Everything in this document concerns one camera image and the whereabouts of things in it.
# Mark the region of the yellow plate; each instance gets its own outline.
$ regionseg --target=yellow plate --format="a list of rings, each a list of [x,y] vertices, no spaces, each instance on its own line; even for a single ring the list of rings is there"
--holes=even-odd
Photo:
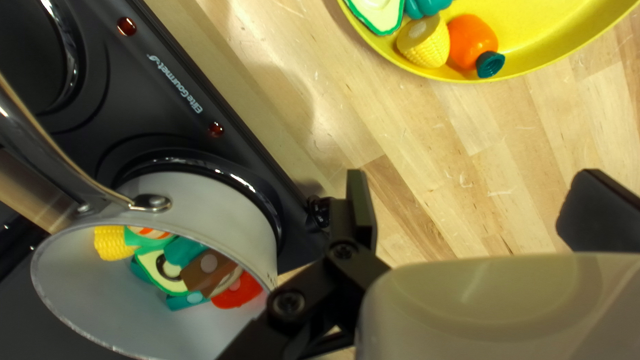
[[[451,19],[471,13],[493,28],[506,56],[494,77],[479,79],[445,65],[425,69],[410,63],[396,49],[398,31],[379,37],[337,0],[349,22],[374,50],[392,63],[425,78],[453,83],[485,83],[513,78],[549,65],[585,46],[622,19],[640,0],[454,0],[440,15]],[[405,15],[403,26],[410,19]]]

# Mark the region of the wooden table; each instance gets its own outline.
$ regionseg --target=wooden table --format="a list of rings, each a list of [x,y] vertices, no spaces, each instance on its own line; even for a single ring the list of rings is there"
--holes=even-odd
[[[569,251],[555,221],[583,168],[640,192],[638,10],[542,70],[459,85],[379,56],[336,0],[147,3],[307,195],[367,172],[392,266]]]

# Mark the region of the scratch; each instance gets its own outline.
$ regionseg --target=scratch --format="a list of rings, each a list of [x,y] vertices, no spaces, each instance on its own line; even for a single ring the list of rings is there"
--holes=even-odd
[[[289,8],[288,6],[284,6],[283,4],[280,4],[278,1],[273,0],[273,2],[276,3],[276,5],[278,5],[279,7],[283,8],[284,10],[287,10],[288,12],[301,17],[302,19],[305,18],[305,16],[303,14],[297,12],[296,10],[293,10],[292,8]]]
[[[463,188],[470,188],[473,185],[474,185],[473,183],[465,184],[464,172],[462,174],[460,174],[460,186],[462,186]]]
[[[616,51],[620,50],[620,48],[622,47],[622,45],[624,45],[626,42],[629,41],[629,39],[631,39],[633,36],[633,34],[629,35],[626,39],[622,40],[622,42],[620,43],[620,45],[618,45],[618,47],[616,48]]]
[[[491,197],[491,196],[498,196],[498,195],[509,195],[513,192],[513,189],[511,190],[507,190],[505,192],[488,192],[486,193],[487,197]]]
[[[307,8],[305,8],[305,5],[304,5],[304,3],[302,3],[302,0],[298,0],[298,2],[300,3],[300,7],[302,8],[302,10],[304,12],[307,12]]]

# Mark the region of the toy vegetable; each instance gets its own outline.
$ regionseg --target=toy vegetable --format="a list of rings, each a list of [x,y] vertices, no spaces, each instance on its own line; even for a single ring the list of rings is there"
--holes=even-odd
[[[493,30],[475,15],[459,16],[447,25],[451,50],[449,56],[465,70],[477,70],[479,78],[490,78],[504,65],[499,54],[498,38]]]
[[[404,0],[404,13],[417,20],[423,16],[434,16],[451,5],[452,0]]]
[[[436,14],[404,25],[396,40],[398,50],[412,63],[426,68],[441,67],[449,56],[449,32]]]

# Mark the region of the saucepan handle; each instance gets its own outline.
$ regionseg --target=saucepan handle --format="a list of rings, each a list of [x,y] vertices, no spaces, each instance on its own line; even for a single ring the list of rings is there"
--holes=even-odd
[[[142,194],[130,199],[94,180],[60,149],[0,73],[0,142],[14,156],[59,186],[81,205],[78,212],[100,212],[111,202],[129,210],[167,210],[167,197]]]

